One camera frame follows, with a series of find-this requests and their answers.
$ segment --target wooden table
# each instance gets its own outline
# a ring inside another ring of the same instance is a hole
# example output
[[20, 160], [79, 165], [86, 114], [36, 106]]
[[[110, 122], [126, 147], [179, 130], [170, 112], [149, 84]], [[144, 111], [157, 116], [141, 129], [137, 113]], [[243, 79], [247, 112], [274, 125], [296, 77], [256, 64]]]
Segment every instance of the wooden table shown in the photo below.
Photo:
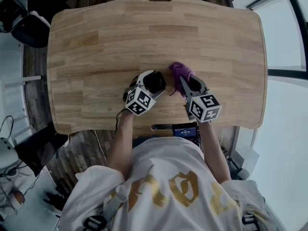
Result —
[[152, 124], [189, 122], [168, 67], [182, 62], [223, 105], [216, 125], [258, 128], [267, 90], [265, 42], [250, 10], [201, 0], [115, 0], [64, 10], [52, 20], [48, 90], [56, 130], [115, 129], [124, 89], [146, 70], [161, 71], [167, 89], [135, 119], [135, 135]]

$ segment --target person's left arm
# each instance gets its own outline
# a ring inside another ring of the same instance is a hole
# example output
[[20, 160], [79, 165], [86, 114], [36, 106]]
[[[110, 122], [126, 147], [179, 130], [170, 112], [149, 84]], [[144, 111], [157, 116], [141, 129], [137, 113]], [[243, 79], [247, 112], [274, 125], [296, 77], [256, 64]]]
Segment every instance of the person's left arm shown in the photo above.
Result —
[[121, 172], [127, 180], [133, 140], [134, 114], [124, 110], [112, 141], [106, 166]]

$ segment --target dark wood floor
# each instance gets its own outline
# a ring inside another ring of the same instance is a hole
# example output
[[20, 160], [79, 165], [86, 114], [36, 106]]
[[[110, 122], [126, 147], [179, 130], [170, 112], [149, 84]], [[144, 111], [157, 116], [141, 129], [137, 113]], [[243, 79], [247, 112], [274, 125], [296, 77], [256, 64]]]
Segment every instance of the dark wood floor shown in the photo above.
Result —
[[[89, 6], [108, 1], [112, 0], [89, 0]], [[227, 0], [207, 1], [229, 6]], [[71, 8], [86, 7], [88, 0], [68, 0], [67, 4]], [[47, 48], [34, 49], [25, 46], [24, 76], [42, 76], [42, 80], [30, 82], [25, 86], [30, 122], [36, 131], [52, 122], [47, 90], [46, 58]], [[231, 148], [235, 127], [219, 128], [216, 132], [220, 144], [227, 149]], [[97, 130], [102, 149], [106, 154], [108, 154], [113, 134], [113, 131]], [[61, 178], [64, 179], [67, 190], [71, 191], [77, 182], [75, 174], [92, 165], [104, 165], [103, 155], [95, 135], [91, 131], [83, 131], [70, 136], [69, 145], [58, 150], [57, 155], [47, 164], [47, 168], [56, 182]]]

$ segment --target gold lettering on shirt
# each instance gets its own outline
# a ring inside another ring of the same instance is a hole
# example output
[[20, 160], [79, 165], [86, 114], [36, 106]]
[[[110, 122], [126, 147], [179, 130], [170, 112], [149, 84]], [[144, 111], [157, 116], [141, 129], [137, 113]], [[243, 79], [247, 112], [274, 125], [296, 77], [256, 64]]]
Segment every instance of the gold lettering on shirt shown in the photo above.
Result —
[[220, 201], [220, 195], [223, 194], [223, 190], [218, 182], [212, 183], [212, 190], [214, 192], [214, 195], [211, 197], [210, 200], [210, 206], [211, 209], [216, 215], [219, 215], [220, 213], [229, 210], [230, 208], [237, 207], [237, 204], [234, 200], [228, 199], [227, 200], [227, 206], [224, 206]]
[[[184, 179], [180, 183], [181, 191], [176, 184], [176, 178]], [[193, 197], [191, 199], [185, 196], [189, 188], [188, 183], [192, 186]], [[171, 178], [169, 180], [169, 187], [174, 198], [186, 207], [188, 207], [199, 195], [198, 177], [192, 171], [189, 171], [187, 175], [180, 172], [175, 177]]]
[[165, 203], [168, 201], [168, 198], [161, 194], [157, 179], [153, 175], [148, 174], [145, 176], [145, 178], [134, 181], [131, 184], [130, 193], [128, 196], [128, 211], [130, 211], [136, 204], [139, 197], [138, 195], [142, 194], [141, 192], [139, 192], [139, 188], [143, 183], [150, 184], [152, 191], [152, 199], [155, 205], [163, 207]]

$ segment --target purple fabric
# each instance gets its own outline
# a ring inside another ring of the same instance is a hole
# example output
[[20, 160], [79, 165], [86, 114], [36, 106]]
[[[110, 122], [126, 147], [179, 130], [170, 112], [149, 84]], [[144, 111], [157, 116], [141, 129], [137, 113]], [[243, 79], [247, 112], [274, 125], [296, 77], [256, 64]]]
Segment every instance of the purple fabric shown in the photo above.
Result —
[[184, 96], [184, 93], [182, 92], [182, 85], [181, 85], [181, 81], [180, 81], [180, 76], [182, 76], [186, 82], [189, 82], [189, 77], [191, 75], [195, 75], [194, 72], [187, 66], [185, 66], [182, 63], [179, 62], [174, 62], [170, 67], [172, 70], [172, 75], [174, 78], [174, 86], [175, 86], [175, 90], [179, 91], [182, 95], [182, 97]]

